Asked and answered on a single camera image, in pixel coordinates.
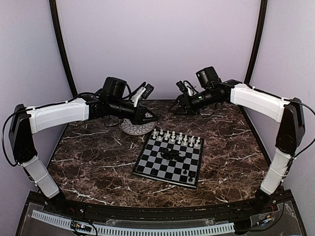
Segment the black white chess board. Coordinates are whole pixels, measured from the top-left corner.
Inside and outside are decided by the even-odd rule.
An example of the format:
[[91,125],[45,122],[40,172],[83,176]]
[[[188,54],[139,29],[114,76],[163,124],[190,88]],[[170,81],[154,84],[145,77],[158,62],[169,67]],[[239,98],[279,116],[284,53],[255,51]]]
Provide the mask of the black white chess board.
[[204,139],[153,129],[133,167],[138,176],[196,189]]

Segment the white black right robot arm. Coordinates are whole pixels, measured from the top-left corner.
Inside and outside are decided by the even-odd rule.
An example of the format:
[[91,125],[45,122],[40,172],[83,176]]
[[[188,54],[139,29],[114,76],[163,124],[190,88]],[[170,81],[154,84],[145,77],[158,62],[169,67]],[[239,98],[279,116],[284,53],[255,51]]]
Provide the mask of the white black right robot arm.
[[217,103],[231,103],[249,111],[250,121],[268,151],[274,144],[274,155],[260,190],[272,195],[287,177],[297,149],[305,135],[304,104],[295,98],[268,94],[236,80],[228,80],[194,95],[184,82],[176,83],[181,94],[170,112],[187,115]]

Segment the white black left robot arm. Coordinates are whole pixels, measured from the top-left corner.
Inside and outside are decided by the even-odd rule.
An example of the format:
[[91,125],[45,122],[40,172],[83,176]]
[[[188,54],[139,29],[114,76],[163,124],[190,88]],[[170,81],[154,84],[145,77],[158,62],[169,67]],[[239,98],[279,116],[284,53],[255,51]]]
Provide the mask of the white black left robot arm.
[[150,84],[132,92],[131,100],[116,98],[101,88],[97,92],[84,92],[66,101],[40,106],[16,105],[7,118],[10,122],[8,138],[15,163],[21,166],[40,192],[50,200],[50,206],[58,214],[69,211],[69,202],[61,188],[47,170],[48,158],[41,158],[46,141],[36,143],[49,134],[61,137],[69,123],[94,120],[106,116],[128,119],[134,125],[157,121],[157,116],[139,104],[154,90]]

